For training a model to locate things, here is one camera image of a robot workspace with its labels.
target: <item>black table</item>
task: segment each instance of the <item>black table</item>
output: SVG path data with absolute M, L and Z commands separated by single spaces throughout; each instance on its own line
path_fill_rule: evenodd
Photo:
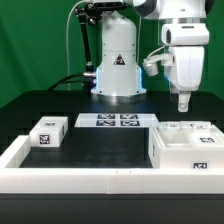
M 71 136 L 79 113 L 154 113 L 159 121 L 210 121 L 223 131 L 223 112 L 224 101 L 204 92 L 193 94 L 188 113 L 179 113 L 168 92 L 148 92 L 145 100 L 112 104 L 94 101 L 82 91 L 31 91 L 0 109 L 0 152 L 18 135 L 29 134 L 42 116 L 69 117 Z M 142 153 L 133 157 L 140 158 Z M 139 159 L 130 163 L 94 159 L 77 164 L 74 167 L 150 167 L 145 155 L 140 163 Z M 22 166 L 32 164 L 28 160 Z M 223 195 L 0 194 L 1 223 L 222 223 L 223 209 Z

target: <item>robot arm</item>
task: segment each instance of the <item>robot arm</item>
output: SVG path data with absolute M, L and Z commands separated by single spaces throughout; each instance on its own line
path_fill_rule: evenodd
M 201 82 L 204 64 L 203 45 L 206 45 L 209 42 L 209 32 L 205 26 L 205 19 L 206 13 L 211 10 L 214 2 L 215 0 L 90 0 L 87 7 L 88 13 L 91 15 L 92 10 L 95 13 L 101 13 L 105 11 L 112 12 L 114 10 L 124 9 L 126 4 L 130 4 L 141 17 L 145 19 L 159 20 L 159 44 L 163 45 L 164 49 L 166 47 L 166 53 L 162 55 L 150 54 L 144 60 L 143 66 L 149 75 L 155 75 L 157 73 L 157 61 L 162 61 L 162 65 L 164 66 L 165 70 L 165 77 L 170 83 L 171 96 L 173 94 L 179 95 L 178 110 L 180 112 L 186 112 L 188 111 L 188 103 L 191 91 L 198 90 Z M 135 55 L 133 49 L 130 50 L 130 55 L 126 56 L 125 53 L 122 52 L 126 52 L 127 50 L 121 51 L 120 47 L 114 47 L 114 43 L 116 43 L 114 40 L 117 39 L 116 34 L 118 34 L 118 32 L 116 32 L 117 29 L 114 29 L 115 31 L 113 34 L 109 34 L 109 31 L 113 31 L 112 27 L 115 28 L 118 26 L 118 23 L 116 25 L 117 20 L 114 19 L 114 16 L 112 14 L 107 16 L 108 18 L 111 18 L 112 22 L 110 22 L 110 20 L 106 17 L 104 17 L 105 20 L 103 20 L 105 28 L 103 29 L 103 37 L 105 37 L 104 40 L 107 42 L 106 44 L 104 43 L 104 45 L 107 47 L 104 47 L 103 51 L 105 52 L 103 52 L 103 55 L 107 55 L 107 57 L 105 56 L 105 60 L 103 59 L 103 62 L 98 71 L 103 68 L 105 71 L 113 71 L 119 68 L 119 71 L 122 74 L 130 74 L 129 70 L 132 68 L 130 65 L 135 64 L 134 62 L 126 63 L 119 67 L 116 63 L 111 64 L 111 61 L 115 61 L 116 58 L 121 57 L 123 59 L 126 57 L 126 61 L 129 61 L 131 55 Z M 123 22 L 121 22 L 120 25 L 122 25 L 122 27 L 128 26 Z M 124 31 L 124 29 L 121 28 L 119 33 L 121 32 L 128 34 L 129 31 Z M 121 45 L 122 49 L 123 47 L 127 46 L 127 41 L 125 40 L 128 40 L 130 36 L 134 37 L 134 34 L 132 33 L 127 37 L 121 35 L 118 38 L 119 43 L 123 39 Z M 110 63 L 106 63 L 106 59 L 109 58 L 107 51 L 114 52 L 114 55 L 110 57 Z M 132 84 L 129 84 L 125 81 L 131 79 L 140 80 L 140 78 L 136 79 L 135 72 L 133 75 L 131 75 L 132 78 L 130 78 L 130 75 L 127 75 L 125 80 L 122 82 L 120 81 L 120 77 L 125 77 L 124 75 L 119 75 L 117 79 L 114 78 L 114 75 L 112 75 L 114 85 L 112 85 L 113 82 L 111 81 L 111 75 L 109 74 L 110 72 L 99 72 L 97 82 L 98 85 L 96 90 L 94 90 L 96 91 L 96 94 L 106 94 L 108 89 L 111 89 L 111 91 L 109 91 L 107 94 L 113 97 L 115 95 L 135 95 L 136 93 L 139 94 L 141 92 L 141 85 L 138 84 L 140 81 L 134 81 Z M 126 84 L 125 88 L 119 87 L 121 83 Z
M 133 0 L 137 13 L 146 19 L 159 20 L 160 43 L 168 47 L 166 54 L 150 54 L 144 68 L 156 74 L 156 62 L 162 61 L 165 77 L 170 83 L 171 96 L 179 95 L 178 110 L 188 111 L 191 91 L 201 82 L 204 63 L 203 45 L 209 42 L 205 26 L 214 0 Z

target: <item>white box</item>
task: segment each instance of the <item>white box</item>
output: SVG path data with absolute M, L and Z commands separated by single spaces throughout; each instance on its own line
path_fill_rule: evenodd
M 150 129 L 153 168 L 224 168 L 224 135 L 210 122 L 161 122 Z
M 30 145 L 59 147 L 67 130 L 67 117 L 42 117 L 30 132 Z
M 0 168 L 18 168 L 30 152 L 29 136 L 19 135 L 0 157 Z

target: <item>black cable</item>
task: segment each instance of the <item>black cable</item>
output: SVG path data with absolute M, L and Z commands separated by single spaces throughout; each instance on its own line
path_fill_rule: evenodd
M 61 83 L 65 82 L 66 80 L 72 79 L 72 78 L 76 78 L 76 77 L 83 77 L 83 73 L 77 73 L 74 75 L 69 75 L 64 77 L 63 79 L 60 79 L 58 82 L 56 82 L 55 84 L 53 84 L 52 86 L 50 86 L 48 88 L 48 90 L 53 90 L 54 88 L 56 88 L 58 85 L 60 85 Z
M 52 85 L 48 90 L 54 90 L 57 86 L 62 85 L 62 84 L 68 84 L 68 83 L 91 83 L 87 81 L 64 81 L 64 82 L 57 82 L 54 85 Z

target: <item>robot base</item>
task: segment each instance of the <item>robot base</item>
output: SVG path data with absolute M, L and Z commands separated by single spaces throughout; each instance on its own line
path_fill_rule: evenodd
M 138 100 L 145 99 L 146 96 L 146 90 L 142 89 L 137 93 L 136 95 L 130 95 L 130 96 L 112 96 L 112 95 L 102 95 L 101 93 L 98 93 L 97 91 L 92 90 L 91 91 L 91 97 L 94 100 L 99 101 L 105 101 L 109 103 L 132 103 Z

